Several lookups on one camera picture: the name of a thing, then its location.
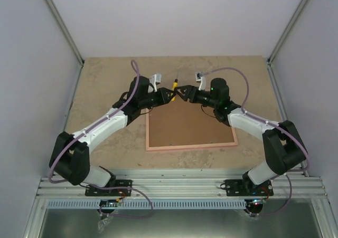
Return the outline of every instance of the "beige floor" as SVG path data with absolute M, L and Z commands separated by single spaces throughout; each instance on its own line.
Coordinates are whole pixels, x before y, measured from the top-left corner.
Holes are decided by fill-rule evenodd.
M 171 88 L 179 70 L 179 85 L 196 84 L 194 73 L 232 66 L 247 76 L 250 95 L 246 109 L 262 117 L 280 120 L 277 102 L 269 81 L 265 60 L 259 56 L 149 57 L 136 58 L 141 74 L 162 74 L 160 86 Z M 84 64 L 67 132 L 80 130 L 101 117 L 127 91 L 135 73 L 130 58 L 89 58 Z M 245 82 L 235 72 L 208 76 L 224 77 L 233 101 L 241 104 Z M 106 168 L 250 168 L 264 160 L 262 143 L 237 130 L 238 147 L 189 151 L 146 152 L 145 117 L 107 138 L 91 154 L 91 163 Z

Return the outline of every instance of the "wooden frame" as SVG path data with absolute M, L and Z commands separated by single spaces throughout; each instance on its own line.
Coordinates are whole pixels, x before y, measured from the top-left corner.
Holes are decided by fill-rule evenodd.
M 146 151 L 170 151 L 170 150 L 191 150 L 201 148 L 223 148 L 223 147 L 235 147 L 238 146 L 237 134 L 234 127 L 231 127 L 233 142 L 227 143 L 214 143 L 214 144 L 200 144 L 200 145 L 182 145 L 182 146 L 163 146 L 163 147 L 151 147 L 149 145 L 149 110 L 146 109 Z

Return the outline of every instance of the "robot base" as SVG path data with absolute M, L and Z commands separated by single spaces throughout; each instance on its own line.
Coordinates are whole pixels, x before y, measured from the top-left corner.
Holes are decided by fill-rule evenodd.
M 257 196 L 267 197 L 273 196 L 274 191 L 271 185 L 271 181 L 267 180 L 264 183 L 257 185 L 256 187 L 248 188 L 247 184 L 242 179 L 228 179 L 221 184 L 221 189 L 227 192 L 227 196 Z

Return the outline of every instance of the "white wall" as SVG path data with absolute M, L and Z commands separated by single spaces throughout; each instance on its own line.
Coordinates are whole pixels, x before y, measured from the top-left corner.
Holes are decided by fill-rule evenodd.
M 269 56 L 301 0 L 54 0 L 81 55 Z
M 0 230 L 22 237 L 79 65 L 43 0 L 0 0 Z
M 311 0 L 275 61 L 289 118 L 338 220 L 338 0 Z

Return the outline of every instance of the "metal panel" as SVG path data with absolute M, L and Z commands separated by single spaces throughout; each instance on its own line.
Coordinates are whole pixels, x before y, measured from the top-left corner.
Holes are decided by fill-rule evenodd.
M 271 200 L 264 209 L 272 212 L 284 200 Z M 145 210 L 121 210 L 128 215 L 144 215 Z M 145 220 L 111 218 L 98 232 L 99 213 L 95 210 L 47 210 L 40 238 L 153 238 L 153 237 L 322 237 L 311 202 L 292 201 L 278 215 L 253 220 L 243 210 L 156 210 Z

